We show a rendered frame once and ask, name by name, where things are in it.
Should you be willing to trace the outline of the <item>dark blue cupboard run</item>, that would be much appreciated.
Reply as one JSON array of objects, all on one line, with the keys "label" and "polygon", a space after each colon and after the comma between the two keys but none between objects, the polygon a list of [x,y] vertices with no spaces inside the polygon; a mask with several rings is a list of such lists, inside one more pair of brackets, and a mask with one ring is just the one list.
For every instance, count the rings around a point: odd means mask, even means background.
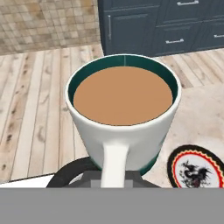
[{"label": "dark blue cupboard run", "polygon": [[224,47],[224,0],[97,0],[106,55],[150,57]]}]

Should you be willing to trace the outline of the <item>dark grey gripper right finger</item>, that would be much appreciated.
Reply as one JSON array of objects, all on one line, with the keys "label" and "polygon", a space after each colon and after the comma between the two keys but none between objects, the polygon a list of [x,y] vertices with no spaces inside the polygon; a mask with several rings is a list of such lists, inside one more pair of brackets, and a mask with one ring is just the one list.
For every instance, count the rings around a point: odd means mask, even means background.
[{"label": "dark grey gripper right finger", "polygon": [[158,185],[144,180],[139,171],[125,172],[125,187],[126,188],[158,188]]}]

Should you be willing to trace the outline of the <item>white cup of tea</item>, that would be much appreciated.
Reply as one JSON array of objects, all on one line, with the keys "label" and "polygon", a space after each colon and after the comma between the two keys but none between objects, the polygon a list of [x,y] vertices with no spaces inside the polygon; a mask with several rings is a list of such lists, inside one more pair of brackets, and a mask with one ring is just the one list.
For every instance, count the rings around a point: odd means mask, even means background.
[{"label": "white cup of tea", "polygon": [[65,101],[101,187],[124,187],[125,172],[155,164],[181,99],[178,76],[136,54],[95,59],[67,81]]}]

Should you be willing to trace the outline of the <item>white saucer with dragon print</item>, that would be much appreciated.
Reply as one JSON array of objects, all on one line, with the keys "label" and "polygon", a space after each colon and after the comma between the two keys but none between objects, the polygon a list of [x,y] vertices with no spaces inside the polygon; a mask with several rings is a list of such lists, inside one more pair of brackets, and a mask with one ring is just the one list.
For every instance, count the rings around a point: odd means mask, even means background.
[{"label": "white saucer with dragon print", "polygon": [[167,175],[173,187],[224,188],[224,163],[198,145],[176,148],[168,157]]}]

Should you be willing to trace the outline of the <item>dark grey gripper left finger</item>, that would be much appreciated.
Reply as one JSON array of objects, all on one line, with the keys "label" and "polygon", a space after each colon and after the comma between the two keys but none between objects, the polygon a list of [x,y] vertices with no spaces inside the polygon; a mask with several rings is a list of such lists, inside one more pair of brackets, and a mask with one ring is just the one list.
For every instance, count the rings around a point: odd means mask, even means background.
[{"label": "dark grey gripper left finger", "polygon": [[81,178],[69,184],[68,187],[80,188],[100,188],[101,187],[101,171],[85,171]]}]

